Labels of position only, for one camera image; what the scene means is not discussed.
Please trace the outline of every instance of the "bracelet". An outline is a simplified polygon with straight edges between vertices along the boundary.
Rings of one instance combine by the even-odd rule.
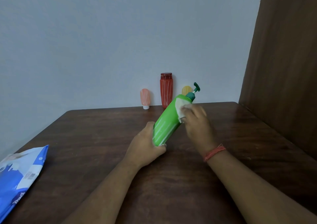
[[[215,154],[222,150],[226,150],[226,148],[222,144],[220,144],[218,147],[207,153],[207,155],[204,158],[204,162],[207,162],[210,158],[212,158]]]

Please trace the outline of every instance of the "green bottle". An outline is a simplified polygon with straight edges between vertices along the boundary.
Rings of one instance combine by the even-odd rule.
[[[176,131],[180,126],[180,108],[186,104],[191,104],[195,99],[195,93],[200,91],[197,83],[193,92],[188,92],[186,96],[180,94],[172,100],[162,115],[158,118],[153,127],[153,143],[156,146],[163,145],[167,139]]]

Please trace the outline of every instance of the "red bottle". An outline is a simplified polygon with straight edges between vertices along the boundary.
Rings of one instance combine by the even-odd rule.
[[[162,106],[163,108],[166,108],[173,100],[172,73],[161,73],[160,87]]]

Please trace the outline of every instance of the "dark red bottle cap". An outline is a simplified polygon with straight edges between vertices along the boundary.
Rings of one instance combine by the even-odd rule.
[[[172,73],[171,72],[167,72],[167,73],[161,73],[161,80],[168,80],[168,79],[172,79]]]

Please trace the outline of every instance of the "person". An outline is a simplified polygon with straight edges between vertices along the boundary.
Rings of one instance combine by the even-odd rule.
[[[202,157],[219,146],[216,134],[201,106],[183,108],[186,132]],[[154,122],[137,134],[123,160],[63,224],[115,223],[129,186],[143,166],[166,151],[152,143]],[[207,161],[228,190],[248,224],[317,223],[317,217],[252,172],[228,151],[222,150]]]

